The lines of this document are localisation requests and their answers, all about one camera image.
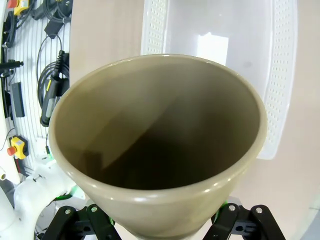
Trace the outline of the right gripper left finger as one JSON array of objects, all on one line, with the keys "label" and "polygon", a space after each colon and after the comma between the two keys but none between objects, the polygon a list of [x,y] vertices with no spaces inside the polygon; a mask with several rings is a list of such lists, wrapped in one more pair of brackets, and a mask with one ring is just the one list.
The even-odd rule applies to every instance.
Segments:
[{"label": "right gripper left finger", "polygon": [[76,210],[71,206],[58,209],[43,238],[45,240],[83,240],[95,235],[99,240],[116,240],[115,222],[96,204]]}]

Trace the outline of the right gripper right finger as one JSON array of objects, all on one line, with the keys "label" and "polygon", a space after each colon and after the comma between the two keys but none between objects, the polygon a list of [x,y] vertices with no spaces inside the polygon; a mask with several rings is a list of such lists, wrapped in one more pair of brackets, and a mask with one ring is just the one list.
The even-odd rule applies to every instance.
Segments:
[{"label": "right gripper right finger", "polygon": [[244,240],[285,240],[270,209],[262,204],[246,209],[235,203],[224,203],[210,218],[205,240],[228,240],[231,235]]}]

